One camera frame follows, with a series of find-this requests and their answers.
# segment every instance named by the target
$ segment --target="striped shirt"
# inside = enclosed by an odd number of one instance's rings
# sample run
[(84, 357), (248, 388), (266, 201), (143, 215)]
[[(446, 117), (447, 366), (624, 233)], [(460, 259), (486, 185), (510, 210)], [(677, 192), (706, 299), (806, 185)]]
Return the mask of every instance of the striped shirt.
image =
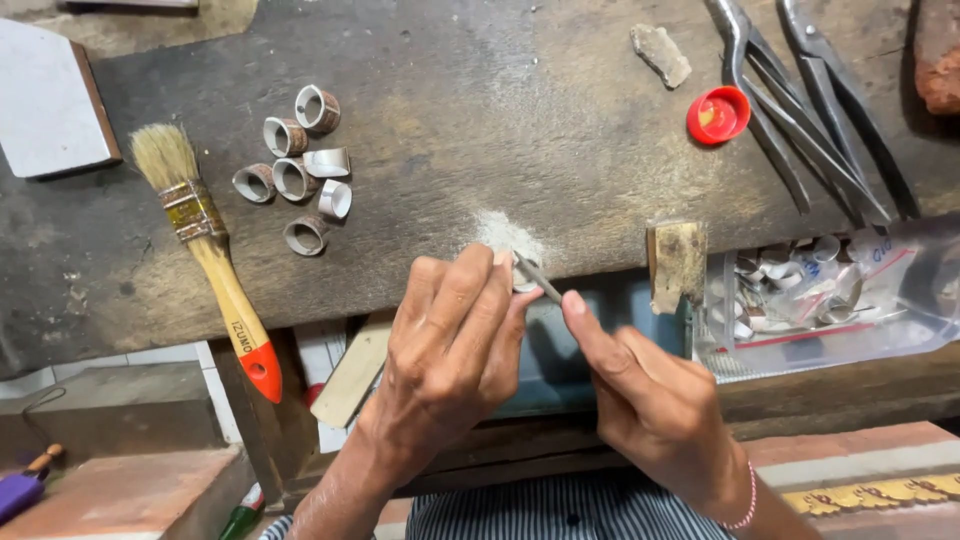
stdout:
[(732, 536), (633, 468), (417, 497), (406, 529), (406, 540), (620, 538), (730, 540)]

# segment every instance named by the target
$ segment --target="person's right hand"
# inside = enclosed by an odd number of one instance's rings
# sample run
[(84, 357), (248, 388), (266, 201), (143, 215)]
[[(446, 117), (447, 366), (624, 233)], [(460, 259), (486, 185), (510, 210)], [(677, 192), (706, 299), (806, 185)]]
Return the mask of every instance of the person's right hand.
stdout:
[(713, 374), (633, 327), (607, 334), (576, 291), (562, 308), (592, 370), (600, 438), (700, 514), (743, 519), (751, 474), (720, 416)]

